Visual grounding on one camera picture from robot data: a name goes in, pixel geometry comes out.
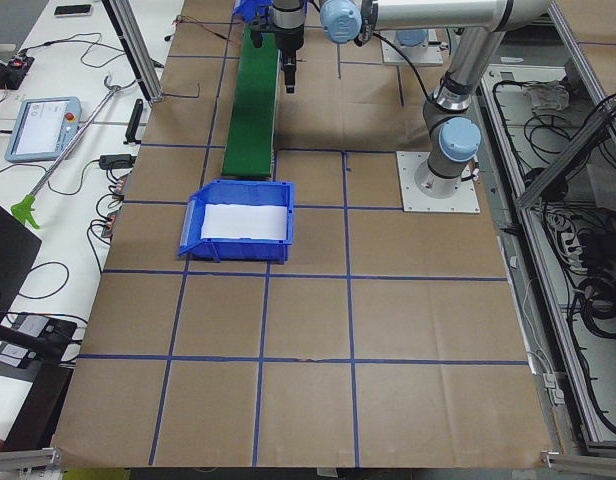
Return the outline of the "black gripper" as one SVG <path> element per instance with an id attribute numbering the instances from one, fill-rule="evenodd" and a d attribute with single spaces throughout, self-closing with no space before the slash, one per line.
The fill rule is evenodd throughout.
<path id="1" fill-rule="evenodd" d="M 274 35 L 276 48 L 282 52 L 285 90 L 288 94 L 294 94 L 297 71 L 296 52 L 304 44 L 304 27 L 286 29 L 277 26 L 269 19 L 253 19 L 250 22 L 250 38 L 255 48 L 262 47 L 264 34 Z"/>

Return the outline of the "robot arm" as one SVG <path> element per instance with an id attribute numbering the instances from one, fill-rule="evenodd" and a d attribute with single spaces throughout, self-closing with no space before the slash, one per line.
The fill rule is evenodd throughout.
<path id="1" fill-rule="evenodd" d="M 434 1 L 433 19 L 414 29 L 375 29 L 362 46 L 335 43 L 318 18 L 322 1 L 300 2 L 304 44 L 296 53 L 295 91 L 280 96 L 275 124 L 277 175 L 330 171 L 344 153 L 365 158 L 396 150 L 427 150 L 423 107 L 439 89 L 474 88 L 494 48 L 472 38 L 465 21 L 475 1 Z"/>
<path id="2" fill-rule="evenodd" d="M 428 29 L 385 30 L 380 34 L 402 51 L 417 67 L 441 66 L 442 51 L 447 43 L 437 38 L 436 31 Z"/>

